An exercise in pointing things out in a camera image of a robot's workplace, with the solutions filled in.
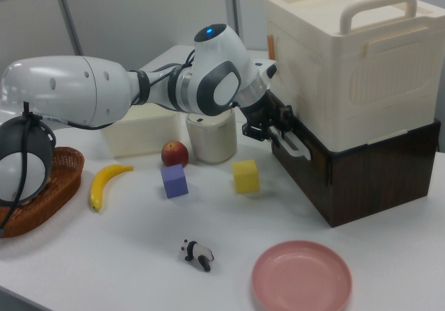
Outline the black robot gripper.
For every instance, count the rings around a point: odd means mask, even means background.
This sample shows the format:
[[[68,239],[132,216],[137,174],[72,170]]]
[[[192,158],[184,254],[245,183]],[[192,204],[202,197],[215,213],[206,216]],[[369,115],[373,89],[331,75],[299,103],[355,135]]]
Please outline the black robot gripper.
[[[270,93],[254,104],[241,108],[246,118],[242,126],[244,136],[257,141],[276,141],[276,135],[271,131],[275,126],[281,131],[291,131],[294,126],[294,113],[291,105],[279,107]]]

